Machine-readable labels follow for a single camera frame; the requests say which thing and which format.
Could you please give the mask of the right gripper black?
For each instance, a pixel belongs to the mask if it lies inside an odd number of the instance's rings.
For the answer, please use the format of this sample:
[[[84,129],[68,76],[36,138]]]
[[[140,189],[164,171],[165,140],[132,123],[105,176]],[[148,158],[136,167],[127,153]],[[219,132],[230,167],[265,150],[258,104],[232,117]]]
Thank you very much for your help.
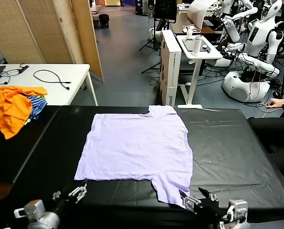
[[[206,219],[217,219],[221,216],[217,195],[204,188],[198,187],[203,198],[196,199],[179,190],[185,208]]]

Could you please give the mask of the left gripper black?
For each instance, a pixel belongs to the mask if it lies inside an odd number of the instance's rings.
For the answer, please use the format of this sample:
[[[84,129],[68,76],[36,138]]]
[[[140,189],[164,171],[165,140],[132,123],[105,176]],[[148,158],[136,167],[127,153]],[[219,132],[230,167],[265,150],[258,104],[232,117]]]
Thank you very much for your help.
[[[72,206],[80,202],[87,194],[87,183],[76,187],[68,196],[62,196],[60,191],[52,194],[53,206],[50,212],[55,213],[57,216],[63,216]]]

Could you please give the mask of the person's bare hand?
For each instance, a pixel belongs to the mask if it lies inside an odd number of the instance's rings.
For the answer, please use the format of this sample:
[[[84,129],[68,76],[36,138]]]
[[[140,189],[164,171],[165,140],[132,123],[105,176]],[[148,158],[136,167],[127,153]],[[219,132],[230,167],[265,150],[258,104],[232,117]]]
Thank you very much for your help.
[[[272,98],[267,103],[266,108],[267,109],[281,108],[283,105],[284,105],[284,100],[283,99]]]

